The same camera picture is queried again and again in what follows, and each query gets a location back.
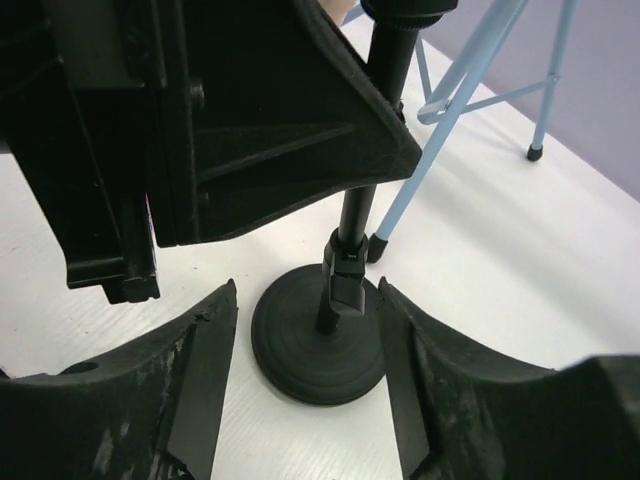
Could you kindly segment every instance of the black rubber foot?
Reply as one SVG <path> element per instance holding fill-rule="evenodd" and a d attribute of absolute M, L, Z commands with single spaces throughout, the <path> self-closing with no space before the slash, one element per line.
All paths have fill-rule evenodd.
<path fill-rule="evenodd" d="M 529 145 L 529 151 L 527 152 L 527 160 L 530 162 L 537 162 L 542 158 L 542 148 L 539 150 L 534 149 L 531 145 Z"/>
<path fill-rule="evenodd" d="M 253 314 L 253 353 L 264 375 L 286 395 L 311 405 L 360 398 L 384 376 L 376 310 L 378 290 L 365 280 L 365 315 L 315 329 L 325 278 L 320 265 L 286 273 L 264 292 Z"/>
<path fill-rule="evenodd" d="M 367 252 L 367 263 L 376 263 L 382 258 L 384 249 L 387 248 L 389 240 L 382 240 L 374 233 L 369 239 L 369 251 Z"/>

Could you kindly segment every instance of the white surface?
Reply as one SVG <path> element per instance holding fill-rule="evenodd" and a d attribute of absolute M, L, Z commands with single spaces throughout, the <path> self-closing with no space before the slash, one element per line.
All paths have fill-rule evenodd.
<path fill-rule="evenodd" d="M 346 31 L 364 54 L 370 22 Z M 448 60 L 430 47 L 427 54 L 440 77 Z M 404 100 L 424 142 L 430 128 L 413 120 L 422 106 L 415 64 Z M 552 138 L 530 164 L 532 133 L 507 105 L 464 116 L 369 277 L 387 276 L 454 328 L 542 366 L 638 352 L 640 204 Z M 371 231 L 397 189 L 379 188 Z M 62 253 L 9 156 L 0 157 L 0 190 L 0 365 L 8 373 L 57 373 L 170 320 L 232 277 L 240 312 L 213 478 L 400 478 L 384 382 L 350 405 L 302 406 L 267 385 L 251 353 L 260 294 L 280 274 L 320 261 L 342 195 L 237 240 L 160 250 L 162 299 L 109 306 L 99 289 L 67 291 Z"/>

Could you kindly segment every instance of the light blue stand leg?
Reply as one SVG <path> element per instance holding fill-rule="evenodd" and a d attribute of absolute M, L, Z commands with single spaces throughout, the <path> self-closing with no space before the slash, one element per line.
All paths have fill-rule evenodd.
<path fill-rule="evenodd" d="M 353 22 L 356 18 L 360 17 L 361 15 L 364 15 L 364 9 L 362 8 L 362 5 L 360 5 L 360 2 L 358 2 L 358 4 L 355 7 L 349 10 L 349 13 L 347 13 L 347 16 L 344 17 L 344 22 L 342 22 L 342 26 L 344 27 L 348 23 Z"/>
<path fill-rule="evenodd" d="M 544 89 L 542 104 L 540 105 L 540 115 L 538 116 L 538 122 L 536 123 L 536 130 L 533 134 L 533 140 L 531 141 L 529 151 L 527 152 L 527 158 L 532 162 L 535 162 L 542 157 L 542 141 L 544 140 L 544 135 L 547 132 L 549 115 L 551 113 L 551 106 L 553 105 L 553 97 L 556 92 L 558 80 L 560 79 L 560 68 L 562 67 L 562 61 L 564 60 L 564 54 L 567 49 L 569 32 L 575 16 L 576 5 L 576 0 L 564 0 L 562 4 L 560 19 L 558 20 L 558 30 L 553 42 L 551 60 L 549 61 L 548 77 L 552 78 L 553 81 Z"/>
<path fill-rule="evenodd" d="M 430 111 L 437 113 L 445 107 L 447 99 L 467 74 L 469 64 L 478 54 L 478 45 L 483 43 L 488 36 L 492 35 L 492 31 L 495 29 L 496 19 L 499 18 L 501 10 L 510 1 L 511 0 L 495 0 L 491 4 L 469 37 L 469 40 L 467 40 L 467 43 L 465 43 L 462 51 L 455 58 L 440 82 L 438 82 L 433 93 L 429 96 L 429 101 L 427 105 L 423 107 L 423 112 L 426 113 L 425 109 L 429 109 L 430 107 Z"/>
<path fill-rule="evenodd" d="M 466 76 L 462 80 L 462 84 L 451 99 L 447 111 L 442 115 L 431 138 L 429 138 L 429 141 L 425 145 L 422 151 L 422 158 L 416 167 L 416 171 L 411 178 L 404 182 L 391 208 L 389 208 L 389 211 L 382 220 L 380 227 L 375 233 L 375 237 L 377 237 L 376 241 L 386 242 L 389 240 L 391 233 L 407 208 L 407 205 L 409 205 L 413 195 L 416 193 L 427 171 L 433 164 L 436 155 L 440 152 L 458 117 L 466 107 L 478 84 L 482 81 L 494 57 L 495 50 L 502 45 L 504 36 L 508 34 L 518 19 L 527 1 L 528 0 L 516 0 L 501 2 L 502 8 L 495 14 L 496 20 L 495 22 L 491 22 L 491 36 L 487 36 L 485 41 L 482 42 L 482 45 L 476 46 L 479 49 L 476 51 L 476 58 L 472 61 Z"/>
<path fill-rule="evenodd" d="M 431 80 L 429 79 L 429 69 L 427 68 L 427 57 L 424 54 L 424 40 L 422 40 L 422 37 L 419 35 L 416 41 L 416 57 L 418 58 L 420 80 L 422 81 L 422 91 L 426 103 L 431 96 Z"/>

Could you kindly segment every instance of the metal rod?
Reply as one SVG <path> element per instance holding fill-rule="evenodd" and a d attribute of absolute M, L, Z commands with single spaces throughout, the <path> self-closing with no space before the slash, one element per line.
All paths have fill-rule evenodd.
<path fill-rule="evenodd" d="M 427 56 L 424 51 L 424 40 L 420 35 L 418 35 L 418 40 L 416 41 L 416 57 L 418 59 L 418 68 L 420 69 L 420 79 L 422 80 L 424 102 L 427 103 L 431 96 L 431 79 L 429 78 Z"/>
<path fill-rule="evenodd" d="M 548 75 L 550 77 L 560 78 L 560 67 L 562 66 L 564 54 L 567 49 L 571 24 L 573 23 L 573 18 L 576 13 L 576 5 L 576 0 L 565 0 L 562 3 L 562 11 L 560 12 L 560 19 L 558 20 L 558 30 L 556 31 L 556 37 L 553 41 L 553 52 L 551 54 L 551 60 L 549 61 Z M 556 93 L 557 85 L 557 81 L 548 85 L 542 96 L 540 115 L 538 116 L 536 130 L 533 134 L 533 140 L 531 141 L 531 148 L 534 150 L 540 150 L 542 148 L 542 141 L 547 131 L 551 105 L 553 105 L 553 97 Z"/>
<path fill-rule="evenodd" d="M 513 100 L 514 98 L 523 97 L 525 95 L 529 95 L 533 92 L 537 92 L 538 90 L 542 90 L 547 85 L 556 81 L 557 77 L 549 77 L 546 80 L 540 80 L 539 82 L 532 83 L 531 85 L 527 85 L 526 87 L 518 88 L 516 90 L 512 90 L 511 92 L 503 93 L 500 95 L 494 95 L 493 97 L 485 98 L 484 100 L 479 100 L 474 103 L 470 103 L 462 113 L 473 112 L 474 110 L 480 110 L 481 108 L 490 107 L 491 105 L 495 105 L 496 103 L 507 102 L 509 100 Z M 418 120 L 423 125 L 431 125 L 433 123 L 438 123 L 440 118 L 444 115 L 443 113 L 438 113 L 436 115 L 418 115 Z"/>
<path fill-rule="evenodd" d="M 345 25 L 353 22 L 362 15 L 364 15 L 364 8 L 362 8 L 362 5 L 360 5 L 360 2 L 358 2 L 351 10 L 349 10 L 347 16 L 344 17 L 342 26 L 344 27 Z"/>
<path fill-rule="evenodd" d="M 462 51 L 455 58 L 451 66 L 436 85 L 433 93 L 429 97 L 429 103 L 436 103 L 451 96 L 460 81 L 465 77 L 469 66 L 478 56 L 479 46 L 486 43 L 487 37 L 492 35 L 492 31 L 499 28 L 500 13 L 510 0 L 495 0 L 486 11 L 482 20 L 475 28 Z"/>
<path fill-rule="evenodd" d="M 504 41 L 504 36 L 508 34 L 513 24 L 517 21 L 527 1 L 528 0 L 513 1 L 507 4 L 500 12 L 498 24 L 502 25 L 502 27 L 494 32 L 493 38 L 491 38 L 490 44 L 487 46 L 487 52 L 492 52 L 495 47 Z M 422 151 L 422 158 L 416 167 L 416 171 L 413 173 L 411 178 L 406 180 L 402 185 L 400 192 L 398 192 L 398 195 L 393 200 L 391 207 L 378 227 L 376 237 L 381 240 L 389 240 L 391 233 L 418 190 L 420 183 L 422 183 L 424 176 L 433 164 L 433 161 L 440 152 L 440 149 L 444 145 L 451 129 L 462 114 L 464 107 L 469 102 L 469 99 L 471 98 L 471 95 L 473 95 L 476 87 L 484 77 L 492 59 L 492 55 L 484 55 L 478 57 L 471 64 L 469 72 L 460 84 L 460 88 L 458 88 L 451 99 L 447 112 L 442 116 L 442 119 L 436 125 L 429 141 L 425 145 L 424 150 Z"/>
<path fill-rule="evenodd" d="M 367 73 L 393 108 L 400 104 L 418 34 L 418 30 L 396 30 L 378 23 L 373 28 Z M 362 245 L 375 192 L 375 185 L 345 192 L 338 243 L 347 253 L 355 253 Z M 316 330 L 323 334 L 335 332 L 340 320 L 329 303 L 328 280 L 323 287 L 315 325 Z"/>

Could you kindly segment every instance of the black plastic part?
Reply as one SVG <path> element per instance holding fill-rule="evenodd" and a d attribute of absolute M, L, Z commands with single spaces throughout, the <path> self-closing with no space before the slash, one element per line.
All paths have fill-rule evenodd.
<path fill-rule="evenodd" d="M 403 478 L 640 478 L 640 357 L 562 371 L 495 352 L 380 282 Z"/>
<path fill-rule="evenodd" d="M 0 379 L 0 478 L 209 480 L 236 318 L 229 282 L 57 376 Z"/>
<path fill-rule="evenodd" d="M 454 10 L 458 0 L 362 0 L 362 8 L 380 24 L 421 30 Z"/>
<path fill-rule="evenodd" d="M 342 317 L 335 333 L 316 329 L 326 278 L 320 265 L 286 273 L 262 295 L 251 328 L 264 375 L 286 395 L 312 405 L 360 398 L 384 376 L 377 290 L 365 280 L 366 313 Z"/>
<path fill-rule="evenodd" d="M 362 247 L 364 230 L 367 228 L 375 194 L 375 185 L 353 188 L 344 194 L 337 240 L 340 248 L 347 253 L 355 254 Z"/>
<path fill-rule="evenodd" d="M 369 250 L 367 252 L 367 263 L 376 263 L 382 258 L 384 249 L 387 248 L 389 240 L 382 240 L 374 233 L 369 239 Z"/>
<path fill-rule="evenodd" d="M 363 315 L 365 313 L 365 291 L 362 287 L 369 241 L 360 239 L 356 249 L 342 247 L 340 230 L 331 235 L 325 246 L 322 272 L 328 286 L 327 301 L 338 315 Z"/>
<path fill-rule="evenodd" d="M 184 11 L 190 75 L 207 96 L 193 112 L 197 190 L 207 199 L 199 241 L 411 175 L 419 147 L 318 2 L 185 2 Z"/>
<path fill-rule="evenodd" d="M 529 150 L 527 151 L 527 160 L 530 162 L 537 162 L 542 158 L 542 149 L 544 147 L 540 147 L 538 150 L 529 145 Z"/>
<path fill-rule="evenodd" d="M 71 288 L 155 298 L 151 219 L 161 247 L 225 240 L 419 160 L 317 2 L 0 3 L 0 137 Z"/>

